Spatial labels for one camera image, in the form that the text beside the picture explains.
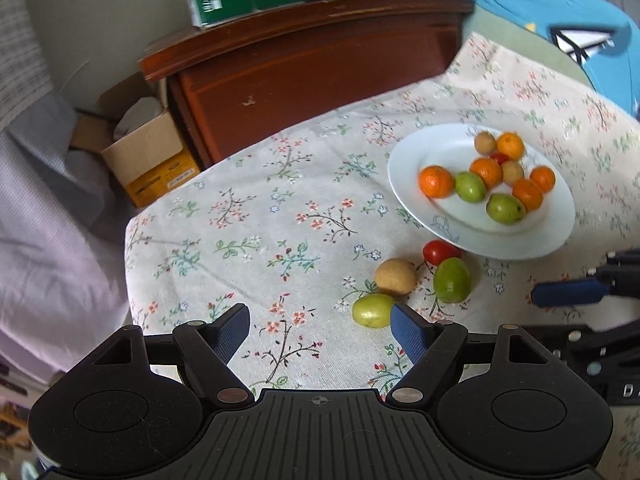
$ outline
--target kiwi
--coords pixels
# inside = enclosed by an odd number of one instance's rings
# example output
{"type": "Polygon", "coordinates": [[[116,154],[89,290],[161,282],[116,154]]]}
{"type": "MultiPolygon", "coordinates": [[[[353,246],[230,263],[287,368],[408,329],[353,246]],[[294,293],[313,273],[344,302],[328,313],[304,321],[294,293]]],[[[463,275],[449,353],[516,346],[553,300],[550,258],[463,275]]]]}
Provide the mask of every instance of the kiwi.
{"type": "Polygon", "coordinates": [[[524,170],[522,166],[517,162],[509,160],[501,165],[502,168],[502,181],[509,187],[513,187],[518,180],[524,178],[524,170]]]}
{"type": "Polygon", "coordinates": [[[476,152],[480,155],[491,155],[495,151],[495,139],[489,132],[480,132],[474,140],[476,152]]]}

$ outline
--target box lid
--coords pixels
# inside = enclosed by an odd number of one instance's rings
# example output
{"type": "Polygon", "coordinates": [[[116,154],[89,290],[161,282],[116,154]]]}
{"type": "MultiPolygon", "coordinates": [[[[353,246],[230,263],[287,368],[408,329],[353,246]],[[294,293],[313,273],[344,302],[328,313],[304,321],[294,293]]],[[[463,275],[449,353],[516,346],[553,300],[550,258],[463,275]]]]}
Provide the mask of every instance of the box lid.
{"type": "Polygon", "coordinates": [[[101,94],[98,106],[106,117],[119,121],[142,97],[155,97],[155,92],[142,72],[136,72],[101,94]]]}
{"type": "Polygon", "coordinates": [[[100,155],[113,143],[113,124],[104,119],[81,115],[69,142],[70,148],[100,155]]]}
{"type": "Polygon", "coordinates": [[[182,141],[169,112],[123,137],[102,151],[108,167],[123,186],[130,184],[182,150],[182,141]]]}

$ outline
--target table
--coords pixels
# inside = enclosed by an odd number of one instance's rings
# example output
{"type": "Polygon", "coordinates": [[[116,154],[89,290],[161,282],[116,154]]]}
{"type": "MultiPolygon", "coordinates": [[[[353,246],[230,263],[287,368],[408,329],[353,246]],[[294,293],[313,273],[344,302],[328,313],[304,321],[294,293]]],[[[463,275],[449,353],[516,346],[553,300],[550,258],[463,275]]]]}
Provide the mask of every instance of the table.
{"type": "MultiPolygon", "coordinates": [[[[407,303],[429,320],[472,332],[501,323],[635,319],[638,302],[540,310],[529,291],[574,278],[640,234],[640,125],[587,87],[471,35],[439,78],[339,108],[251,146],[169,193],[129,225],[127,285],[134,322],[165,333],[212,320],[236,302],[252,329],[230,367],[262,388],[368,388],[385,395],[410,362],[388,329],[351,320],[375,290],[376,266],[403,257],[419,269],[407,303]],[[434,238],[398,203],[386,160],[398,140],[460,121],[516,130],[554,162],[576,206],[572,236],[529,262],[473,257],[474,290],[439,304],[421,248],[434,238]]],[[[447,225],[439,226],[447,235],[447,225]]],[[[171,370],[161,370],[171,374],[171,370]]],[[[609,479],[640,472],[640,410],[615,409],[600,468],[609,479]]]]}

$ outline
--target brown fruit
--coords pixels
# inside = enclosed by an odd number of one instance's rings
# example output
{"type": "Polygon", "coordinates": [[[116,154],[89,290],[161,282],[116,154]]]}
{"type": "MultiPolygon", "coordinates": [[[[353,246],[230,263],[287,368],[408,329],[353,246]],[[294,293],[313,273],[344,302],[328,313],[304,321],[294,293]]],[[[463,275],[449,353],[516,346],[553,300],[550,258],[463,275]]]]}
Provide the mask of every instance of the brown fruit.
{"type": "Polygon", "coordinates": [[[502,181],[509,187],[513,187],[517,181],[524,178],[524,170],[522,166],[512,160],[505,162],[501,165],[502,168],[502,181]]]}
{"type": "Polygon", "coordinates": [[[409,294],[418,285],[415,267],[400,258],[392,258],[380,264],[374,280],[380,292],[395,297],[409,294]]]}
{"type": "Polygon", "coordinates": [[[476,135],[474,146],[476,147],[476,152],[480,153],[480,155],[490,155],[495,151],[494,136],[489,132],[480,132],[476,135]]]}

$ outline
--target striped fabric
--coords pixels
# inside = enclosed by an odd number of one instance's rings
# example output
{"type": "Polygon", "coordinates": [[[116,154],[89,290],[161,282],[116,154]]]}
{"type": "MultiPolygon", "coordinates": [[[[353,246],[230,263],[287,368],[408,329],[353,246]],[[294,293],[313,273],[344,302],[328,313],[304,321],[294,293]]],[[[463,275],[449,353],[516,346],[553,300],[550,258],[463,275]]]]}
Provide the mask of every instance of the striped fabric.
{"type": "Polygon", "coordinates": [[[0,354],[48,383],[119,328],[126,208],[100,160],[69,152],[24,0],[0,0],[0,354]],[[118,220],[114,211],[122,212],[118,220]]]}

